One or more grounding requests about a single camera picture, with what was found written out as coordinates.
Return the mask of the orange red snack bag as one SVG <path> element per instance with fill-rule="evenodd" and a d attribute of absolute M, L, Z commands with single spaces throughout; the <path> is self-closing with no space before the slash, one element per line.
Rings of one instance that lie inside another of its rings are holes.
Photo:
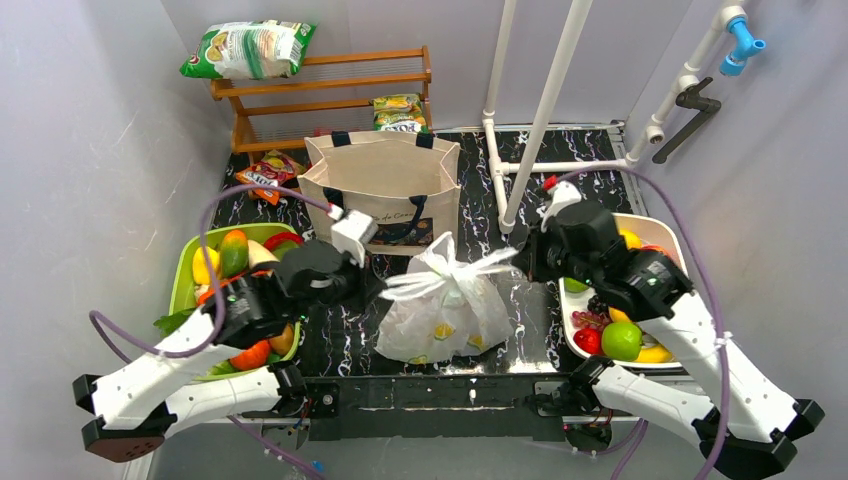
<path fill-rule="evenodd" d="M 309 161 L 296 160 L 279 150 L 267 152 L 259 161 L 235 174 L 241 184 L 277 186 L 299 190 L 298 177 L 311 168 Z"/>

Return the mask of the white plastic grocery bag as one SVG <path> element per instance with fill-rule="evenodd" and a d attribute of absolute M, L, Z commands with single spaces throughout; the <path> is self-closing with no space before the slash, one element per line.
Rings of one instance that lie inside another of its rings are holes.
<path fill-rule="evenodd" d="M 512 247 L 471 263 L 456 257 L 450 232 L 414 256 L 407 271 L 385 280 L 380 297 L 392 302 L 378 327 L 375 350 L 413 365 L 477 356 L 513 332 L 506 304 L 492 275 L 516 270 Z"/>

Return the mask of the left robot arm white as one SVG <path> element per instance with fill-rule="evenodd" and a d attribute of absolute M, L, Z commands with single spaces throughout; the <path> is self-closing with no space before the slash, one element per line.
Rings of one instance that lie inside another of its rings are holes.
<path fill-rule="evenodd" d="M 94 417 L 81 430 L 86 451 L 128 462 L 194 425 L 306 397 L 305 381 L 287 361 L 229 379 L 199 378 L 316 306 L 365 307 L 380 289 L 369 261 L 360 241 L 310 240 L 224 285 L 223 304 L 210 299 L 194 310 L 156 353 L 105 376 L 78 377 L 75 402 Z"/>

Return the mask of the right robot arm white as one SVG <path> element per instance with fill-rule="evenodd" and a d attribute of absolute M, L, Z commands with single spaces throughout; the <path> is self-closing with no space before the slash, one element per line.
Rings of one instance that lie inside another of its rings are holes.
<path fill-rule="evenodd" d="M 782 473 L 796 456 L 795 441 L 823 420 L 817 402 L 778 388 L 717 332 L 717 316 L 671 258 L 628 248 L 600 203 L 550 201 L 516 265 L 533 281 L 587 284 L 669 350 L 701 387 L 688 394 L 592 356 L 560 386 L 560 399 L 587 411 L 606 407 L 639 416 L 697 447 L 708 469 L 730 479 Z"/>

